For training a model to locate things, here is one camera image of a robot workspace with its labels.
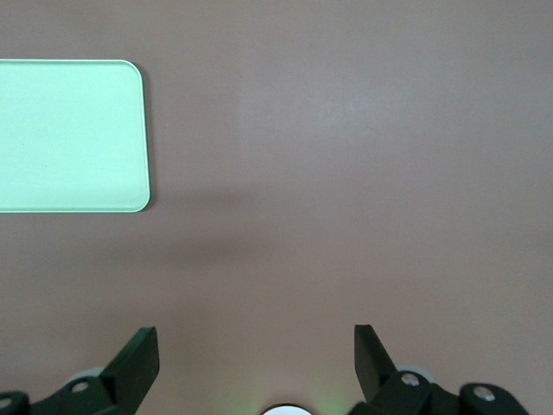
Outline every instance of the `table surface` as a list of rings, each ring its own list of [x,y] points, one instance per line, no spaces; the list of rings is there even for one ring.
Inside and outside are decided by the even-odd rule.
[[[153,198],[0,215],[0,390],[44,398],[156,325],[141,414],[345,415],[370,323],[446,389],[549,413],[552,21],[535,0],[3,1],[0,58],[140,68]]]

